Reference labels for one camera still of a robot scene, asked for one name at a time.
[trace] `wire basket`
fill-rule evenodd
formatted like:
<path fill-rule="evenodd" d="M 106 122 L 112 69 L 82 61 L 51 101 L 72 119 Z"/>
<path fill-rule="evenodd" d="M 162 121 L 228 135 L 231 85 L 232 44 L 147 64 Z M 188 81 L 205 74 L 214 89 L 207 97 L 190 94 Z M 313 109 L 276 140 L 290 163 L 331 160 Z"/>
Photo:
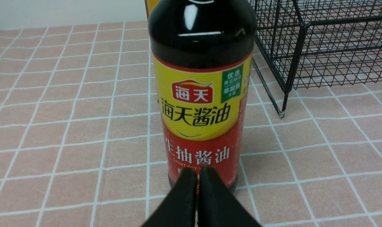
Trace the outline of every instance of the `wire basket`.
<path fill-rule="evenodd" d="M 280 117 L 293 88 L 382 81 L 382 0 L 252 0 L 251 5 L 257 12 L 256 43 L 285 93 L 279 110 L 265 86 Z"/>

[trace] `brand logo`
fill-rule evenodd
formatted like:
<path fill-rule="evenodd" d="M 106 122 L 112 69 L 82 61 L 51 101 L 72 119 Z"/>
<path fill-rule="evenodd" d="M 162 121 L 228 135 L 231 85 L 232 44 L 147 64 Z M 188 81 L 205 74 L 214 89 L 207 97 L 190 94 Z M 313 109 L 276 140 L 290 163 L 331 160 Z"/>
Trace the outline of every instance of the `brand logo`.
<path fill-rule="evenodd" d="M 202 84 L 192 79 L 172 83 L 173 98 L 188 103 L 209 104 L 213 102 L 212 83 Z"/>

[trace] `yellow label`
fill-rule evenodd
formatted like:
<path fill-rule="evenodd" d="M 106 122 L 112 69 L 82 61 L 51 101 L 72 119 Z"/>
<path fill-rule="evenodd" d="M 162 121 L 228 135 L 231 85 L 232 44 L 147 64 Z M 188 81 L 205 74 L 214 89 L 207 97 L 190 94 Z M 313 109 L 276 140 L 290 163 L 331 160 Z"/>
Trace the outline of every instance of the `yellow label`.
<path fill-rule="evenodd" d="M 149 12 L 149 15 L 158 2 L 159 0 L 146 0 L 146 7 L 147 11 Z"/>
<path fill-rule="evenodd" d="M 162 120 L 176 136 L 194 141 L 217 138 L 237 122 L 246 95 L 251 55 L 216 71 L 186 69 L 154 58 Z"/>

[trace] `soy sauce bottle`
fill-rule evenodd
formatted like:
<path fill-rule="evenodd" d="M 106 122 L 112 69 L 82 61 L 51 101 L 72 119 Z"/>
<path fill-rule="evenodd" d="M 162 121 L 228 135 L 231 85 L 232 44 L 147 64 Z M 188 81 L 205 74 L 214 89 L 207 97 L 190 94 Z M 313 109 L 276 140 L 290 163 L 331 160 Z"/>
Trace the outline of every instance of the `soy sauce bottle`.
<path fill-rule="evenodd" d="M 169 181 L 216 168 L 237 182 L 256 15 L 246 0 L 160 0 L 149 16 Z"/>

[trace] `white wall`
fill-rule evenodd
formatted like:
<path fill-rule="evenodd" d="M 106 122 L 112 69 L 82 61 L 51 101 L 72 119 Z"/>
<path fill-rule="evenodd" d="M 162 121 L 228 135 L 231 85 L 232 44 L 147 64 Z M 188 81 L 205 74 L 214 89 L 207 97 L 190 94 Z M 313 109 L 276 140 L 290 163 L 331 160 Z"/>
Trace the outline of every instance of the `white wall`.
<path fill-rule="evenodd" d="M 137 20 L 144 0 L 0 0 L 0 30 Z"/>

